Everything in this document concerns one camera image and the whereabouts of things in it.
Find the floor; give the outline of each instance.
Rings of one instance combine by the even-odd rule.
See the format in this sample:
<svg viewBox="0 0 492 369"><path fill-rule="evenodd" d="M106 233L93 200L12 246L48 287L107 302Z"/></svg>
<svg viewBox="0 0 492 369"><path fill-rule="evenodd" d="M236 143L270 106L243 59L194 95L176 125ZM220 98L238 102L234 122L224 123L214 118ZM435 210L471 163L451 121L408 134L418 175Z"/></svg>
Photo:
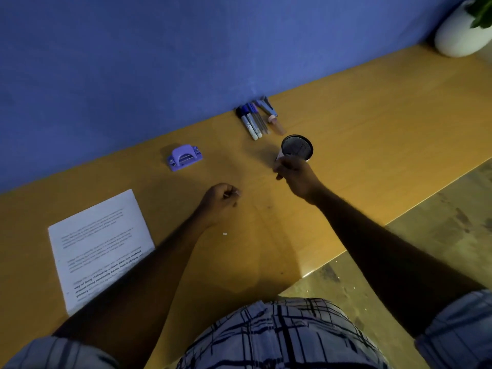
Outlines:
<svg viewBox="0 0 492 369"><path fill-rule="evenodd" d="M387 225L423 251L492 288L492 159ZM347 252L298 281L285 297L340 306L397 369L428 368Z"/></svg>

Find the hand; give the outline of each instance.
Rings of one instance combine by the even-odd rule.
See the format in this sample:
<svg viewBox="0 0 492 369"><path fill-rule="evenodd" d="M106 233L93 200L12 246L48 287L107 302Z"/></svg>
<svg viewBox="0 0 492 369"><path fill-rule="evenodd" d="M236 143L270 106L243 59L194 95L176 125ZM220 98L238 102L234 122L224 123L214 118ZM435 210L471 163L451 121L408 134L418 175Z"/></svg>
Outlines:
<svg viewBox="0 0 492 369"><path fill-rule="evenodd" d="M207 190L195 213L205 220L207 226L215 225L237 206L240 197L241 192L235 186L224 182L214 185Z"/></svg>
<svg viewBox="0 0 492 369"><path fill-rule="evenodd" d="M284 156L277 160L274 165L274 172L278 173L277 180L285 178L292 193L310 204L315 204L314 200L317 193L326 189L309 164L296 156Z"/></svg>

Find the potted plant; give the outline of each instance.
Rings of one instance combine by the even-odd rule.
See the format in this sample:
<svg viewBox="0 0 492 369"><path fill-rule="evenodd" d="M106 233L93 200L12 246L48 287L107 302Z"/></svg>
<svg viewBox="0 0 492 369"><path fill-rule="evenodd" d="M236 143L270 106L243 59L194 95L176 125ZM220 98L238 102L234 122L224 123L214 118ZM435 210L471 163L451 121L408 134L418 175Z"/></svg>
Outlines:
<svg viewBox="0 0 492 369"><path fill-rule="evenodd" d="M449 57L463 57L492 39L492 0L466 0L435 34L435 47Z"/></svg>

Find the person's right arm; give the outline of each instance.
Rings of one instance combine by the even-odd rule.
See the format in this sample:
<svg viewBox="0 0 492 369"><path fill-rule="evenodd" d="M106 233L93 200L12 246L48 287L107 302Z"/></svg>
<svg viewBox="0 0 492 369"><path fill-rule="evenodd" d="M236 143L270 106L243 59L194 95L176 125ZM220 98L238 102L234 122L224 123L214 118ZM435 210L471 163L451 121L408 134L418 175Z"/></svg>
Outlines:
<svg viewBox="0 0 492 369"><path fill-rule="evenodd" d="M323 212L379 299L413 337L447 305L484 289L353 208L326 188L305 161L281 158L274 172Z"/></svg>

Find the white paper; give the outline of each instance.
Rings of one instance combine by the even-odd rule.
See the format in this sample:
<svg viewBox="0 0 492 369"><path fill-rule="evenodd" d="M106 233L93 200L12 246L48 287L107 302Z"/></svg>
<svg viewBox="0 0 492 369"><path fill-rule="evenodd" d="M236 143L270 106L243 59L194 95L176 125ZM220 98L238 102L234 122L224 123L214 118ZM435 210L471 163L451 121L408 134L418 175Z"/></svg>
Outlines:
<svg viewBox="0 0 492 369"><path fill-rule="evenodd" d="M154 250L133 191L48 228L69 315Z"/></svg>

